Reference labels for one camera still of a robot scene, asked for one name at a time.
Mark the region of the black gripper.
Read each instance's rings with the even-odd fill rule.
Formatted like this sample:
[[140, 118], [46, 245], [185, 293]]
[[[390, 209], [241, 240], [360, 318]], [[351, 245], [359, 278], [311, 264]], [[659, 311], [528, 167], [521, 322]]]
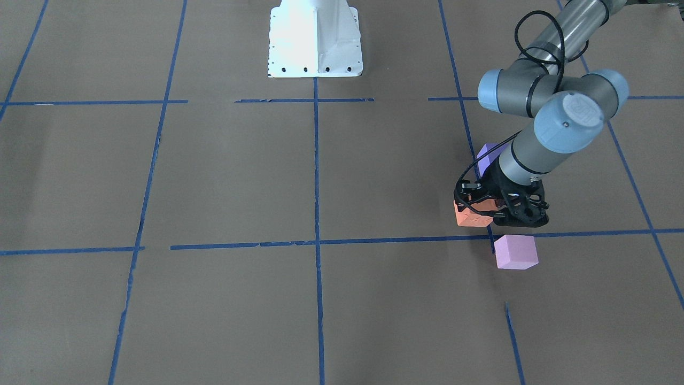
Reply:
[[457, 181], [454, 188], [455, 212], [466, 210], [480, 216], [494, 217], [493, 224], [499, 227], [538, 228], [549, 223], [546, 213], [547, 202], [542, 180], [536, 175], [528, 184], [517, 183], [503, 171], [497, 158], [486, 171], [495, 185], [496, 195], [506, 203], [502, 217], [494, 217], [494, 196], [481, 183]]

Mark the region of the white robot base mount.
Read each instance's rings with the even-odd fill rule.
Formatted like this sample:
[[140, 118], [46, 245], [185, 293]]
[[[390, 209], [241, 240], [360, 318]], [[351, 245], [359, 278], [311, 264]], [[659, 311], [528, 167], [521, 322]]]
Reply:
[[359, 13], [347, 1], [281, 1], [269, 17], [269, 78], [361, 76]]

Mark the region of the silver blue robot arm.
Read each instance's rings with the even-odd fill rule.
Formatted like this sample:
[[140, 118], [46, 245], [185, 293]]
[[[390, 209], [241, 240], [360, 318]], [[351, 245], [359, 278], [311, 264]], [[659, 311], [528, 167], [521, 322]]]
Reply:
[[507, 69], [482, 76], [477, 90], [481, 107], [528, 117], [525, 129], [485, 151], [472, 163], [489, 158], [473, 182], [460, 176], [454, 188], [457, 224], [538, 228], [549, 222], [543, 178], [583, 150], [620, 112], [629, 96], [625, 77], [611, 69], [566, 76], [566, 67], [584, 54], [591, 36], [626, 1], [569, 1], [550, 24], [523, 47]]

